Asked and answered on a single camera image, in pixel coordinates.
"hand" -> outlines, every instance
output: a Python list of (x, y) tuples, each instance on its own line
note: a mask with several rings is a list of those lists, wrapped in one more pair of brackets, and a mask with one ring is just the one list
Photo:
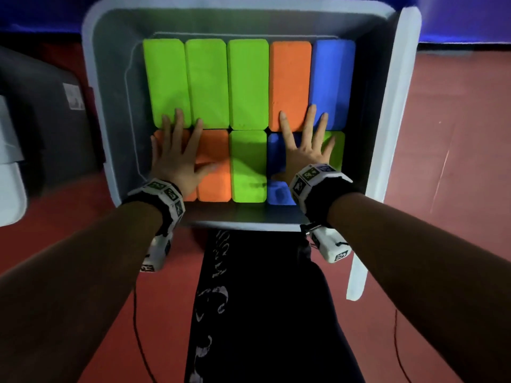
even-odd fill
[(175, 184), (185, 198), (197, 188), (208, 173), (213, 172), (217, 166), (208, 164), (195, 172), (195, 157), (199, 147), (202, 133), (202, 120), (197, 120), (195, 129), (190, 136), (187, 148), (182, 153), (181, 143), (183, 137), (183, 111), (176, 109), (174, 131), (171, 129), (170, 119), (162, 116), (163, 145), (160, 152), (155, 136), (151, 136), (153, 148), (153, 163), (151, 175), (157, 179)]
[(302, 145), (296, 146), (294, 142), (293, 133), (289, 127), (286, 114), (281, 111), (278, 119), (281, 123), (282, 136), (286, 144), (286, 170), (281, 173), (274, 174), (273, 180), (285, 181), (288, 185), (293, 180), (295, 174), (300, 172), (309, 164), (326, 163), (330, 161), (330, 155), (335, 145), (335, 137), (332, 137), (327, 146), (324, 148), (323, 153), (321, 147), (323, 145), (324, 132), (327, 129), (328, 113), (323, 113), (319, 120), (319, 125), (314, 134), (314, 118), (316, 117), (316, 105), (311, 105), (307, 110), (305, 116), (305, 123), (303, 124)]

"forearm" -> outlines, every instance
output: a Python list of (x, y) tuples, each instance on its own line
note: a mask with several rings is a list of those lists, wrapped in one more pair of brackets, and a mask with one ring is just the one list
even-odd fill
[(153, 206), (130, 203), (0, 277), (0, 380), (76, 381), (161, 224)]
[(511, 376), (509, 262), (358, 193), (328, 221), (464, 381)]

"green foam block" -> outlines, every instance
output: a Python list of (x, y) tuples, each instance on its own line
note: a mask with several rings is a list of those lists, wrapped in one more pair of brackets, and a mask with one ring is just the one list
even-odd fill
[(230, 177), (233, 200), (263, 203), (266, 200), (266, 133), (264, 130), (229, 134)]
[(180, 108), (184, 127), (189, 128), (192, 115), (184, 44), (179, 39), (145, 39), (143, 47), (154, 124), (161, 128), (162, 114), (172, 120)]
[(335, 146), (332, 154), (330, 155), (330, 165), (337, 170), (341, 170), (342, 167), (342, 155), (344, 154), (344, 139), (345, 135), (342, 132), (326, 131), (323, 137), (323, 147), (327, 146), (328, 140), (335, 136)]
[(236, 39), (227, 44), (230, 125), (235, 130), (268, 127), (269, 53), (264, 39)]
[(227, 49), (221, 39), (191, 39), (185, 44), (192, 119), (204, 128), (229, 127)]

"white label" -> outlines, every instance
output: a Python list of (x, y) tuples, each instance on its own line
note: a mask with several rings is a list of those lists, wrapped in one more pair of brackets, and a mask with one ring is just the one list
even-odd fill
[(68, 83), (62, 84), (64, 86), (67, 103), (69, 103), (69, 109), (85, 110), (85, 104), (83, 103), (82, 94), (80, 93), (80, 86), (70, 85)]

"foam block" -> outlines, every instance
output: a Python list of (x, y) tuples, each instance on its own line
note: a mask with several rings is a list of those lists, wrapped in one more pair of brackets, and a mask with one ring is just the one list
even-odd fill
[(185, 44), (192, 121), (204, 128), (229, 127), (227, 49), (221, 39), (192, 39)]
[(344, 140), (345, 140), (344, 133), (326, 131), (324, 133), (322, 150), (324, 150), (324, 147), (327, 146), (328, 140), (330, 140), (330, 138), (332, 138), (332, 136), (335, 136), (335, 146), (334, 146), (334, 150), (332, 151), (332, 154), (330, 155), (330, 163), (329, 164), (331, 166), (333, 166), (335, 169), (341, 170), (342, 155), (344, 154)]
[(227, 130), (202, 131), (197, 149), (196, 163), (217, 163), (218, 169), (208, 174), (197, 188), (202, 202), (228, 202), (231, 200), (229, 133)]
[(278, 114), (284, 111), (291, 131), (302, 131), (309, 99), (311, 71), (309, 42), (274, 42), (270, 46), (270, 129), (280, 132)]
[[(302, 143), (302, 134), (293, 133), (297, 146)], [(268, 136), (266, 172), (268, 174), (268, 190), (266, 201), (272, 205), (293, 206), (296, 203), (291, 198), (291, 192), (284, 181), (270, 179), (275, 173), (283, 172), (286, 168), (286, 145), (282, 133), (272, 133)]]
[(173, 117), (180, 108), (184, 127), (189, 128), (192, 115), (184, 44), (179, 39), (145, 39), (143, 47), (154, 124), (161, 128), (162, 114)]
[[(163, 130), (156, 130), (153, 134), (156, 137), (156, 141), (158, 143), (158, 147), (160, 150), (162, 149), (163, 145)], [(190, 131), (189, 130), (183, 130), (183, 138), (181, 141), (181, 150), (184, 152), (188, 145), (188, 140), (190, 139)], [(186, 196), (183, 200), (185, 202), (194, 202), (197, 199), (197, 190), (190, 193), (188, 196)]]
[(234, 130), (268, 127), (269, 46), (264, 39), (227, 44), (230, 125)]
[(264, 130), (234, 130), (229, 139), (233, 200), (263, 203), (266, 200), (266, 133)]
[(346, 125), (354, 63), (354, 41), (315, 42), (309, 91), (309, 103), (317, 106), (315, 124), (323, 113), (328, 113), (327, 130), (342, 130)]

